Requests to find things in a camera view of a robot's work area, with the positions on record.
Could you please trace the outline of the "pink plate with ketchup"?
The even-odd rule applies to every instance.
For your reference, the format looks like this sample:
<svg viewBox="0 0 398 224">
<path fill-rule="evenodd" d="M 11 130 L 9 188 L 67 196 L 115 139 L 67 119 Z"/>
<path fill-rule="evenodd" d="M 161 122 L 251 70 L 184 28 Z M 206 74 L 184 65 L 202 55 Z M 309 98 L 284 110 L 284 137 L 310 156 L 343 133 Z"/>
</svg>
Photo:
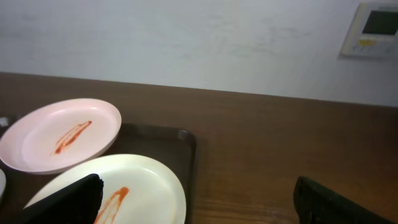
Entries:
<svg viewBox="0 0 398 224">
<path fill-rule="evenodd" d="M 30 174 L 56 174 L 107 151 L 121 129 L 111 103 L 77 98 L 43 106 L 18 119 L 1 137 L 1 161 Z"/>
</svg>

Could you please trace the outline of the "cream plate with ketchup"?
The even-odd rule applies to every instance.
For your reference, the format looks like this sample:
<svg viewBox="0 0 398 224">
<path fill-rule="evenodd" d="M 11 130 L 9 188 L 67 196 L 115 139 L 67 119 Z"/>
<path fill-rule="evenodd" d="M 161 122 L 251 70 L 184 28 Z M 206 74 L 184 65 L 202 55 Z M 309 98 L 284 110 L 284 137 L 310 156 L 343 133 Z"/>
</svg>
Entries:
<svg viewBox="0 0 398 224">
<path fill-rule="evenodd" d="M 89 174 L 99 175 L 104 182 L 97 223 L 185 222 L 187 203 L 177 176 L 161 162 L 134 154 L 104 156 L 77 165 L 42 187 L 28 205 Z"/>
</svg>

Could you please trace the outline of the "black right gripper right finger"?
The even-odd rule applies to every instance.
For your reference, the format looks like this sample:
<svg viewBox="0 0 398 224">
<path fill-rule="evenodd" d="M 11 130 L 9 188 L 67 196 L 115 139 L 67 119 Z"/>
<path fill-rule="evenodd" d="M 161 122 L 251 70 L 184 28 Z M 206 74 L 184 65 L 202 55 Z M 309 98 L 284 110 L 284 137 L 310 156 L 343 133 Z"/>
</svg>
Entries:
<svg viewBox="0 0 398 224">
<path fill-rule="evenodd" d="M 304 176 L 297 179 L 293 200 L 300 224 L 393 224 Z"/>
</svg>

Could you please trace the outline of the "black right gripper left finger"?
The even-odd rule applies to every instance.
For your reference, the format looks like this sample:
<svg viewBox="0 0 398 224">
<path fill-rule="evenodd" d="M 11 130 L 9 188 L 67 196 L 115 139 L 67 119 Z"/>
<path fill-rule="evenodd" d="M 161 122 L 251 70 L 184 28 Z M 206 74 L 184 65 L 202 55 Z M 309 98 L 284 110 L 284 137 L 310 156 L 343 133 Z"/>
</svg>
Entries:
<svg viewBox="0 0 398 224">
<path fill-rule="evenodd" d="M 101 206 L 103 187 L 99 175 L 87 175 L 23 209 L 19 223 L 94 223 Z"/>
</svg>

